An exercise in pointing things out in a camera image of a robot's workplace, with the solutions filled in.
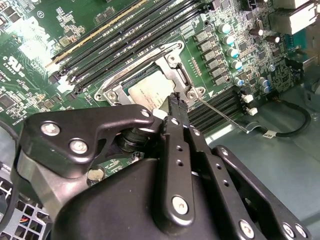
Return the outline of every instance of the integrated circuit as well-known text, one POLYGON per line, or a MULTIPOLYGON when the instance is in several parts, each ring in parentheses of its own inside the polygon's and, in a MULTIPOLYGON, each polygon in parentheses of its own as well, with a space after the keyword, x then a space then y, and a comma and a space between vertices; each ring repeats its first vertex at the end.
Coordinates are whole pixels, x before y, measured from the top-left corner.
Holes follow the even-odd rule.
POLYGON ((0 105, 3 106, 5 109, 10 108, 14 104, 15 102, 6 94, 0 96, 0 105))

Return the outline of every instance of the capacitor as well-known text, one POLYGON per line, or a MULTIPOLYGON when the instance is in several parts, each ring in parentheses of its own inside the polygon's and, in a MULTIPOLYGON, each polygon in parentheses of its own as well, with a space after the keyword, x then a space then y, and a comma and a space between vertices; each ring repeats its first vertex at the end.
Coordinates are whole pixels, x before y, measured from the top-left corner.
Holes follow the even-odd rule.
POLYGON ((230 47, 227 51, 226 51, 226 54, 229 56, 229 57, 232 57, 232 58, 237 58, 239 56, 239 51, 233 47, 230 47))
POLYGON ((234 60, 232 63, 231 63, 231 67, 233 68, 233 69, 237 69, 237 70, 239 70, 239 69, 241 69, 242 68, 242 62, 240 62, 240 61, 237 61, 237 60, 234 60))
POLYGON ((233 36, 226 35, 222 38, 222 42, 225 45, 232 45, 235 42, 235 38, 233 36))
POLYGON ((261 37, 264 34, 264 31, 260 28, 252 28, 250 30, 250 34, 253 36, 259 36, 261 37))
POLYGON ((267 79, 265 79, 264 77, 260 77, 259 79, 259 84, 262 86, 262 87, 268 87, 270 84, 269 84, 269 81, 267 79))
POLYGON ((222 23, 218 27, 218 32, 222 34, 228 34, 231 31, 231 26, 228 23, 222 23))
POLYGON ((281 39, 279 36, 267 36, 265 40, 269 43, 278 44, 281 39))
POLYGON ((241 87, 245 84, 245 81, 241 80, 240 78, 236 77, 234 80, 233 80, 233 84, 238 86, 238 87, 241 87))
POLYGON ((261 92, 268 94, 271 92, 271 88, 269 86, 261 86, 260 87, 261 92))

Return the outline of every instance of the sticker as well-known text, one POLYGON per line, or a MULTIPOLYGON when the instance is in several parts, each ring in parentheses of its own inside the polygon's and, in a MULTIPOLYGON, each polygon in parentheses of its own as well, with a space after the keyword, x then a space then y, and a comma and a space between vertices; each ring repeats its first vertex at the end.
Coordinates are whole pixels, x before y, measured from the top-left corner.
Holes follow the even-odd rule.
POLYGON ((277 132, 276 131, 270 131, 268 130, 263 136, 267 139, 273 139, 276 136, 277 132))

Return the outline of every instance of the black metal bracket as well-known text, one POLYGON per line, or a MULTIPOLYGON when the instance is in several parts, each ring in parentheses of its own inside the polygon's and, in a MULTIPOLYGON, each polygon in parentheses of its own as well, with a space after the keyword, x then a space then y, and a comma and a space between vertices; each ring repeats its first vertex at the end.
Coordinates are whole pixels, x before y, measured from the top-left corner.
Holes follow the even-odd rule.
POLYGON ((135 104, 40 113, 25 120, 20 145, 29 158, 54 173, 79 178, 94 161, 105 162, 117 134, 124 129, 148 128, 154 120, 148 110, 135 104), (45 124, 57 126, 59 133, 44 133, 45 124), (70 144, 75 140, 85 143, 85 152, 72 150, 70 144))

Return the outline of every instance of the black ram slot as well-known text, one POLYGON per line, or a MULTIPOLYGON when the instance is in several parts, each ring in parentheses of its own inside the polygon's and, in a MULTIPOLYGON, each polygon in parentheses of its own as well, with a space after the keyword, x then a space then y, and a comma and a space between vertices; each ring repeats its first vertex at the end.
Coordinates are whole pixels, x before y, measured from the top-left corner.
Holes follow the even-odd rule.
POLYGON ((150 16, 153 12, 160 12, 163 8, 167 7, 167 3, 171 2, 172 0, 166 0, 166 1, 160 1, 156 5, 153 5, 152 7, 145 10, 142 14, 138 15, 137 17, 133 18, 131 21, 117 29, 117 31, 113 31, 110 33, 107 37, 101 38, 98 40, 94 46, 89 47, 88 49, 82 51, 77 56, 74 56, 70 61, 66 63, 66 65, 63 66, 63 72, 70 70, 73 68, 76 64, 85 61, 87 57, 90 57, 91 55, 100 52, 103 50, 104 45, 110 44, 111 40, 114 40, 120 35, 124 35, 128 30, 135 27, 135 25, 139 24, 140 21, 150 16))
POLYGON ((178 19, 172 25, 169 25, 168 27, 166 27, 165 29, 163 29, 161 31, 157 31, 155 35, 147 38, 143 45, 139 45, 138 44, 136 47, 132 48, 130 51, 124 53, 123 55, 119 56, 118 58, 113 59, 113 61, 107 63, 104 66, 103 69, 98 70, 96 73, 94 73, 90 77, 88 77, 88 78, 84 79, 83 81, 77 83, 75 88, 74 88, 74 93, 75 94, 82 93, 83 88, 85 88, 88 85, 90 85, 92 83, 92 81, 94 81, 95 79, 101 77, 107 71, 111 71, 112 72, 114 70, 113 69, 114 67, 118 66, 120 63, 125 62, 133 54, 141 52, 142 50, 146 49, 156 39, 158 39, 159 37, 161 37, 163 35, 166 35, 166 34, 170 33, 172 30, 182 26, 186 22, 188 22, 191 19, 193 19, 194 17, 196 17, 198 14, 199 14, 199 10, 198 9, 190 12, 187 16, 178 19))
POLYGON ((193 4, 193 1, 189 1, 189 4, 183 6, 183 8, 174 8, 172 11, 169 11, 166 15, 164 15, 163 17, 159 17, 158 19, 155 19, 153 21, 151 21, 148 24, 148 28, 147 29, 140 29, 138 30, 135 34, 133 34, 132 36, 130 36, 128 39, 124 39, 123 41, 119 42, 118 45, 114 45, 112 46, 108 51, 106 51, 105 53, 102 53, 101 55, 95 57, 94 59, 92 59, 88 65, 86 65, 83 68, 80 68, 79 70, 77 70, 76 72, 74 72, 72 74, 71 78, 76 77, 77 79, 81 79, 83 76, 86 76, 92 68, 96 67, 97 65, 101 64, 101 62, 103 62, 105 59, 111 57, 112 55, 116 55, 117 51, 121 51, 121 49, 126 48, 127 45, 130 45, 132 42, 135 42, 137 39, 141 38, 141 36, 147 36, 149 34, 149 32, 152 32, 153 29, 157 29, 159 28, 159 26, 165 22, 168 18, 170 18, 173 15, 179 14, 181 11, 183 11, 184 9, 189 8, 191 5, 193 4))
MULTIPOLYGON (((241 100, 236 87, 223 92, 217 97, 209 100, 208 103, 230 118, 245 113, 244 103, 241 100)), ((190 111, 188 116, 190 123, 204 134, 226 122, 222 116, 206 105, 201 105, 190 111)))
MULTIPOLYGON (((131 3, 129 6, 125 7, 124 9, 122 9, 120 12, 116 13, 116 16, 113 18, 115 19, 117 16, 123 14, 125 11, 129 10, 130 8, 132 8, 134 5, 136 5, 137 3, 139 3, 141 0, 136 0, 133 3, 131 3)), ((91 31, 87 32, 86 34, 84 34, 82 36, 82 39, 85 39, 87 37, 89 37, 91 34, 95 33, 96 31, 98 31, 102 25, 107 24, 109 22, 111 22, 113 19, 106 19, 105 21, 102 22, 102 24, 100 24, 99 26, 95 27, 94 29, 92 29, 91 31)), ((82 46, 80 46, 80 48, 83 48, 85 45, 87 45, 88 43, 91 43, 92 41, 94 41, 95 39, 97 39, 100 35, 98 36, 94 36, 93 38, 91 38, 88 42, 84 43, 82 46)), ((78 41, 68 45, 65 49, 63 49, 63 51, 59 52, 57 55, 55 55, 54 57, 52 57, 52 60, 55 60, 56 58, 60 57, 62 54, 64 54, 66 51, 72 49, 75 45, 78 44, 78 41)))

